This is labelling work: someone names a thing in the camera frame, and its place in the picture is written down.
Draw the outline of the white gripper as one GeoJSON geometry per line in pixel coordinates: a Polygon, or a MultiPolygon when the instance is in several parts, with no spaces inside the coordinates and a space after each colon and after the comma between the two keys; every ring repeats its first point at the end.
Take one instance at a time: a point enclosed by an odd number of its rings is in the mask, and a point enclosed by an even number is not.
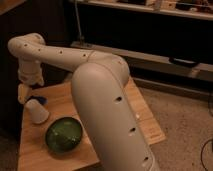
{"type": "Polygon", "coordinates": [[[18,78],[24,84],[18,85],[18,101],[25,104],[31,95],[33,85],[44,85],[42,67],[39,61],[19,59],[18,78]]]}

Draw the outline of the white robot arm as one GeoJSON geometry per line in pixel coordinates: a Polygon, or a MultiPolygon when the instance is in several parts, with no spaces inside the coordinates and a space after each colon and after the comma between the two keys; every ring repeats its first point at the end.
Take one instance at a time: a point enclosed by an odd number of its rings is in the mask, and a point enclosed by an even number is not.
{"type": "Polygon", "coordinates": [[[43,63],[73,73],[73,102],[105,171],[160,171],[125,93],[130,71],[122,57],[48,46],[38,33],[13,37],[7,47],[26,85],[43,83],[43,63]]]}

